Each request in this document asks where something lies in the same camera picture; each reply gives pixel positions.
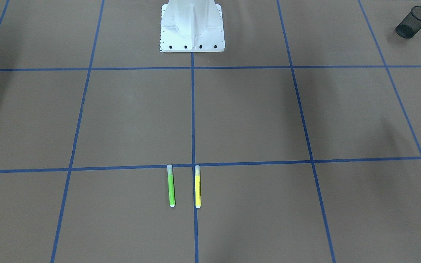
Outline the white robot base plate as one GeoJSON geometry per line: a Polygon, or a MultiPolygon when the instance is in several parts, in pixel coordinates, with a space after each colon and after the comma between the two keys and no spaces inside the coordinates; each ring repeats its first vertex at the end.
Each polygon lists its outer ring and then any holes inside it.
{"type": "Polygon", "coordinates": [[[214,0],[169,0],[161,15],[160,52],[225,50],[222,7],[214,0]]]}

